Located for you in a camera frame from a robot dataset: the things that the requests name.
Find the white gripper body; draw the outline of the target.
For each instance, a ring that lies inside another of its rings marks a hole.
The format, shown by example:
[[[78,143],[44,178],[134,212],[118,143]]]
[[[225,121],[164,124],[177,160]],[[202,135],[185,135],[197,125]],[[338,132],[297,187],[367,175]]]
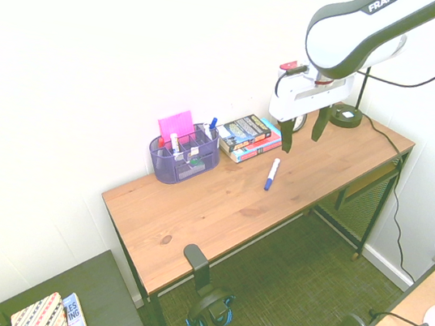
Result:
[[[279,122],[341,102],[350,95],[355,75],[330,79],[314,66],[287,62],[279,66],[269,114]]]

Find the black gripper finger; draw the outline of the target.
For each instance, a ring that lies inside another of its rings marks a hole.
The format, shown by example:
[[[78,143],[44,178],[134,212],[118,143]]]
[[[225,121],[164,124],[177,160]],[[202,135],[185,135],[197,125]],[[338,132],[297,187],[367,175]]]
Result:
[[[326,125],[330,121],[331,116],[331,107],[326,106],[324,108],[321,108],[318,111],[318,118],[314,123],[313,131],[312,131],[312,137],[311,139],[315,142],[318,142],[318,139],[321,137],[322,133],[324,132]]]
[[[287,121],[282,121],[279,123],[279,131],[281,132],[282,137],[282,150],[286,153],[289,153],[292,146],[292,136],[294,131],[295,119],[290,119]]]

